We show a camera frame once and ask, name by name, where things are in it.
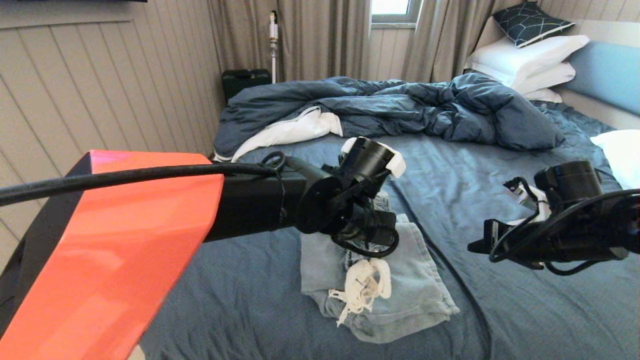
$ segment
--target orange panel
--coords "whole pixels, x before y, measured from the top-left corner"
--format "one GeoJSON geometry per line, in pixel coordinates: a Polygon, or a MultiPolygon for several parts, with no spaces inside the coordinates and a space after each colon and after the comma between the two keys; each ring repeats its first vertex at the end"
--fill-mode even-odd
{"type": "MultiPolygon", "coordinates": [[[[93,173],[210,163],[92,151],[93,173]]],[[[0,341],[0,359],[126,359],[216,216],[222,175],[88,190],[0,341]]]]}

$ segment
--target blue headboard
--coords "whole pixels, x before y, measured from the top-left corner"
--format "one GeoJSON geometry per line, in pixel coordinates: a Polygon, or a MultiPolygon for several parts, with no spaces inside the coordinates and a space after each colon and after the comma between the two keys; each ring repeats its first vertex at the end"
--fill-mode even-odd
{"type": "Polygon", "coordinates": [[[593,41],[569,62],[576,75],[563,87],[640,115],[640,48],[593,41]]]}

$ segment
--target white sheet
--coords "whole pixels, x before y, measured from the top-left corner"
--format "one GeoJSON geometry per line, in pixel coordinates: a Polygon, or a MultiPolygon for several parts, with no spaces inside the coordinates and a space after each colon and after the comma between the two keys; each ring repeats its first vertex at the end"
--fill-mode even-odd
{"type": "MultiPolygon", "coordinates": [[[[242,155],[259,147],[303,142],[333,133],[342,136],[340,118],[334,113],[322,113],[320,107],[312,106],[291,120],[274,122],[253,135],[236,151],[231,159],[235,163],[242,155]]],[[[214,160],[221,159],[217,154],[214,160]]]]}

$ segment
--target white pillow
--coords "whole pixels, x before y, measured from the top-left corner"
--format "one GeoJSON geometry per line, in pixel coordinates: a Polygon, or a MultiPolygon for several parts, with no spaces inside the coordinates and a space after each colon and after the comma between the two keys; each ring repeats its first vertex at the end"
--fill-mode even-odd
{"type": "Polygon", "coordinates": [[[571,81],[574,77],[575,69],[569,63],[559,63],[551,69],[529,76],[517,86],[511,85],[511,87],[521,94],[526,94],[571,81]]]}
{"type": "Polygon", "coordinates": [[[522,94],[522,96],[524,96],[527,100],[562,102],[562,97],[560,96],[560,94],[551,89],[540,89],[522,94]]]}
{"type": "Polygon", "coordinates": [[[616,130],[591,138],[609,160],[623,189],[640,188],[640,130],[616,130]]]}
{"type": "Polygon", "coordinates": [[[507,86],[519,86],[529,76],[551,69],[588,42],[584,35],[550,37],[518,49],[504,37],[474,51],[465,68],[484,72],[507,86]]]}

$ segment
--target pillowcase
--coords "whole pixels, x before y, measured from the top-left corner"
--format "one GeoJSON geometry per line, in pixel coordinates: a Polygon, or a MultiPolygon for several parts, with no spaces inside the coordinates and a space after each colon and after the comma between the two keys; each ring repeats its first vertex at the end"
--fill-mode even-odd
{"type": "Polygon", "coordinates": [[[535,2],[526,2],[493,14],[493,18],[516,44],[525,47],[545,37],[559,35],[563,29],[575,25],[547,15],[535,2]]]}
{"type": "Polygon", "coordinates": [[[465,68],[484,72],[507,86],[519,86],[528,77],[556,66],[588,42],[584,35],[552,37],[517,49],[504,37],[474,51],[465,68]]]}
{"type": "Polygon", "coordinates": [[[533,92],[527,92],[526,94],[522,94],[522,96],[527,100],[562,102],[560,94],[551,89],[540,89],[533,92]]]}
{"type": "Polygon", "coordinates": [[[575,69],[569,63],[559,63],[551,69],[528,77],[517,86],[511,86],[521,94],[533,92],[571,81],[575,77],[575,69]]]}
{"type": "Polygon", "coordinates": [[[624,190],[640,188],[640,130],[615,130],[591,138],[604,152],[624,190]]]}

